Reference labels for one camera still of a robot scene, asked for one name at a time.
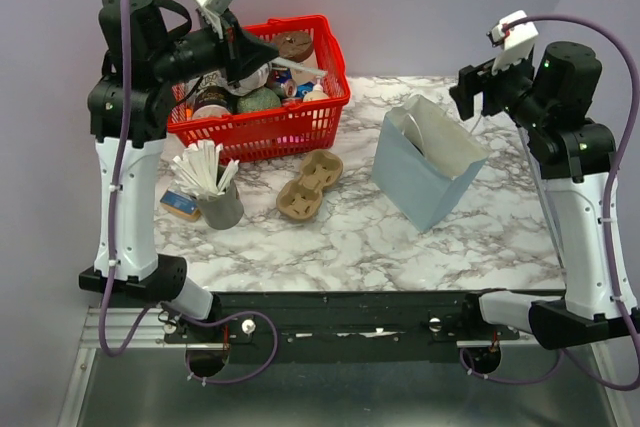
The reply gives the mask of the single white paper straw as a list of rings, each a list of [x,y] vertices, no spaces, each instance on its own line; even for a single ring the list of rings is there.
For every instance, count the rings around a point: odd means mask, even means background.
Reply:
[[[327,75],[327,71],[326,70],[322,70],[322,69],[318,69],[318,68],[312,68],[310,66],[301,64],[301,63],[297,63],[282,57],[277,57],[274,58],[272,60],[272,63],[274,65],[278,65],[281,67],[285,67],[285,68],[289,68],[289,69],[294,69],[294,70],[299,70],[299,71],[304,71],[304,72],[308,72],[310,74],[313,74],[314,76],[318,76],[318,77],[324,77]]]

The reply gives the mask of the white paper takeout bag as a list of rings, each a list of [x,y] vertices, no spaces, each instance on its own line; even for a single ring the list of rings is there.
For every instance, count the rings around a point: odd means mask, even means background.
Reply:
[[[453,211],[488,156],[443,108],[413,95],[384,116],[372,179],[425,232]]]

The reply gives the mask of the brown cardboard cup carrier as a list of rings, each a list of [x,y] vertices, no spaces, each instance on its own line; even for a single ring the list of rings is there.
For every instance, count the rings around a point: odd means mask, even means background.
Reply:
[[[296,222],[311,220],[320,210],[324,193],[339,181],[342,173],[343,162],[337,155],[326,149],[310,152],[300,164],[299,175],[279,192],[277,209]]]

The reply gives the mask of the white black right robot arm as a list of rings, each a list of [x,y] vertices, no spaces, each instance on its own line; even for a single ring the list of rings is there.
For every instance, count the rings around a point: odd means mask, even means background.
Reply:
[[[616,189],[606,185],[617,152],[614,136],[587,116],[602,72],[588,46],[549,44],[541,63],[525,58],[497,71],[494,61],[460,69],[449,93],[461,119],[506,113],[528,135],[541,188],[556,219],[565,293],[539,297],[513,291],[479,296],[460,326],[480,339],[497,324],[532,334],[556,350],[627,336],[639,327],[639,308],[627,280],[616,227]]]

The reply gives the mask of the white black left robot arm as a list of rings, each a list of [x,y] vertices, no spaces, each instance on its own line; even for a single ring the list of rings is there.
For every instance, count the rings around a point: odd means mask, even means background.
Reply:
[[[184,258],[155,247],[153,190],[176,106],[173,88],[215,70],[244,80],[278,51],[231,11],[223,13],[220,32],[194,30],[188,11],[173,0],[102,0],[98,21],[107,51],[88,109],[101,168],[101,233],[79,286],[166,302],[188,316],[197,340],[212,341],[222,327],[213,294],[188,278]]]

